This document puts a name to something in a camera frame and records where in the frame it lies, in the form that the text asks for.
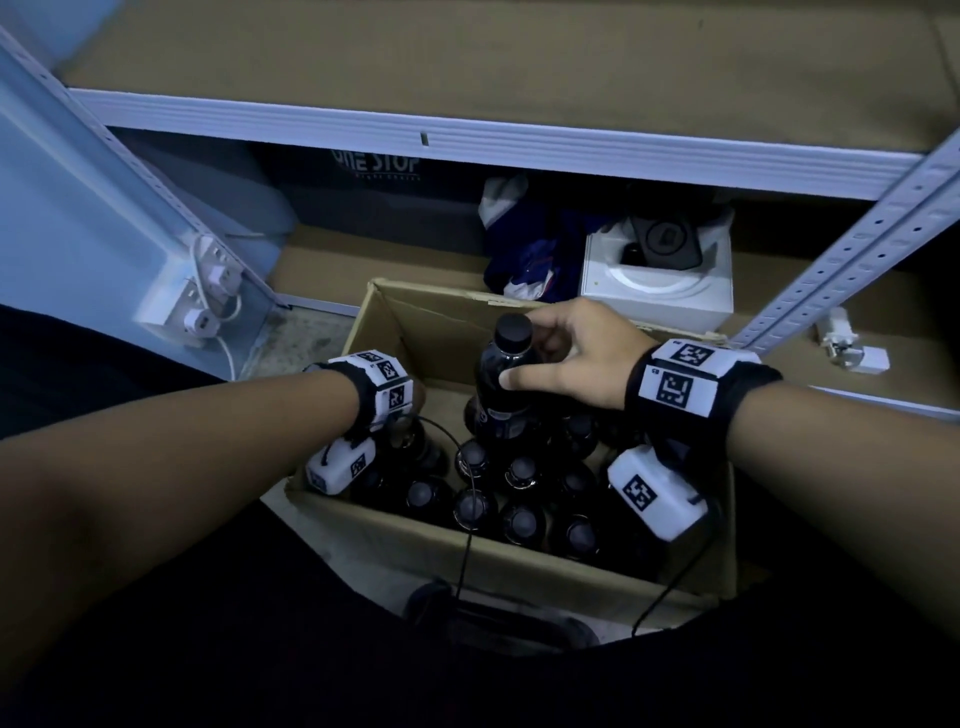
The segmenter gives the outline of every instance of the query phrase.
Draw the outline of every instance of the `floor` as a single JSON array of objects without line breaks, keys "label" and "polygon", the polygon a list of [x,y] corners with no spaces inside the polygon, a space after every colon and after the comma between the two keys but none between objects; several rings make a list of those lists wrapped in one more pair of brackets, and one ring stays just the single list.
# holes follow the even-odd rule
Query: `floor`
[{"label": "floor", "polygon": [[[293,374],[307,364],[338,356],[352,326],[353,319],[349,316],[307,308],[278,308],[264,325],[241,378]],[[330,535],[324,533],[318,523],[290,503],[283,485],[283,482],[277,483],[263,501],[360,594],[400,614],[410,593],[429,581],[421,576],[366,563],[353,557],[346,545],[331,543]],[[474,597],[492,602],[488,595],[470,598]],[[529,611],[527,607],[505,601],[494,600],[492,603],[518,612]],[[601,643],[630,637],[628,625],[583,615],[570,616],[585,622]]]}]

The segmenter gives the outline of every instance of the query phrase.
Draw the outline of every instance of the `qr code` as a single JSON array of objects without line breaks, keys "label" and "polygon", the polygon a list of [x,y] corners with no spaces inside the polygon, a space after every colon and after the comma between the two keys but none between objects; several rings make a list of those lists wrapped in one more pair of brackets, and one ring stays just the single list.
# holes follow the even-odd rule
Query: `qr code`
[{"label": "qr code", "polygon": [[350,477],[356,477],[359,475],[364,468],[367,467],[367,455],[360,455],[353,463],[350,465]]},{"label": "qr code", "polygon": [[390,402],[387,407],[388,409],[396,409],[397,407],[403,406],[407,399],[405,390],[406,386],[402,384],[390,390]]},{"label": "qr code", "polygon": [[690,400],[692,389],[692,376],[664,371],[663,378],[660,380],[660,388],[657,390],[657,401],[686,409],[686,403]]},{"label": "qr code", "polygon": [[642,511],[648,505],[657,499],[657,493],[649,485],[644,483],[639,475],[634,475],[630,482],[623,488],[623,495],[636,506],[636,510]]},{"label": "qr code", "polygon": [[713,356],[713,349],[684,344],[670,358],[688,367],[702,367],[711,356]]},{"label": "qr code", "polygon": [[389,361],[381,361],[376,365],[376,368],[380,370],[380,374],[383,375],[383,378],[387,381],[391,379],[396,379],[399,374],[396,371],[396,368]]}]

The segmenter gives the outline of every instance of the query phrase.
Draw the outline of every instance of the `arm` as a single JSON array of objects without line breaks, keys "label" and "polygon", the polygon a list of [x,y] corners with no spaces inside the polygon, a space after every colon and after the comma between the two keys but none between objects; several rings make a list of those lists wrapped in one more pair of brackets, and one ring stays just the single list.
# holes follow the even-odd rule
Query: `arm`
[{"label": "arm", "polygon": [[[528,315],[554,363],[508,370],[505,387],[623,409],[653,339],[584,299]],[[780,382],[741,403],[727,454],[960,638],[960,428]]]},{"label": "arm", "polygon": [[124,404],[0,442],[0,689],[87,608],[346,432],[335,372]]}]

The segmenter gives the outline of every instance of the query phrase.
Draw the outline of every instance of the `thin black wire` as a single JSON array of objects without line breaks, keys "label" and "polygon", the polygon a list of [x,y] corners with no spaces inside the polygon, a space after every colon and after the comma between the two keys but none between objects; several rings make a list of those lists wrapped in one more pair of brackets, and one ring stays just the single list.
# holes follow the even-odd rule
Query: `thin black wire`
[{"label": "thin black wire", "polygon": [[636,621],[634,622],[634,628],[630,631],[631,637],[636,637],[636,630],[640,628],[640,625],[643,623],[643,621],[650,617],[653,611],[660,606],[660,603],[666,599],[667,595],[677,588],[680,582],[683,581],[684,577],[690,573],[690,570],[692,570],[699,563],[699,561],[704,557],[704,554],[707,553],[711,546],[713,546],[713,542],[717,540],[717,536],[720,535],[720,524],[723,518],[720,514],[720,506],[710,499],[708,499],[707,503],[713,525],[709,534],[707,535],[706,540],[704,541],[704,544],[700,546],[700,550],[693,555],[693,558],[686,562],[686,565],[680,569],[680,571],[678,571],[677,574],[670,579],[670,581],[667,582],[666,586],[663,587],[663,591],[660,592],[660,594],[656,599],[653,600],[649,607],[643,610],[643,614],[636,618]]},{"label": "thin black wire", "polygon": [[[450,438],[450,442],[453,443],[453,447],[457,449],[457,452],[460,451],[460,443],[457,442],[457,438],[451,435],[450,431],[446,427],[444,427],[443,425],[440,425],[439,423],[435,423],[433,420],[423,417],[422,415],[415,415],[415,416],[418,420],[421,420],[423,422],[428,423],[429,425],[433,425],[434,427],[436,427],[440,432],[442,432],[444,435]],[[457,457],[456,452],[454,452],[453,454],[454,468],[457,467],[456,457]],[[474,509],[473,513],[476,514],[477,487],[476,487],[476,482],[473,480],[473,468],[467,465],[465,470],[470,476],[470,497],[473,498],[473,509]],[[467,532],[467,546],[466,548],[464,548],[464,559],[462,562],[460,562],[460,577],[457,579],[457,591],[453,595],[453,598],[457,600],[460,599],[460,591],[462,591],[464,588],[464,576],[467,575],[467,559],[470,556],[470,545],[472,543],[473,543],[473,531],[471,530]]]}]

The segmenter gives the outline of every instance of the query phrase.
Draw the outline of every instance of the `black pants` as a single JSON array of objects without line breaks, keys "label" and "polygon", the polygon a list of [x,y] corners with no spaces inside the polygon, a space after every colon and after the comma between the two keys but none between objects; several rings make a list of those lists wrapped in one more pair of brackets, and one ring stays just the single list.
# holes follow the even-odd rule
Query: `black pants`
[{"label": "black pants", "polygon": [[[69,368],[48,370],[62,391],[83,388],[67,381]],[[808,566],[676,630],[509,659],[424,638],[255,503],[91,610],[10,696],[4,718],[584,726],[952,715],[952,644],[842,556]]]}]

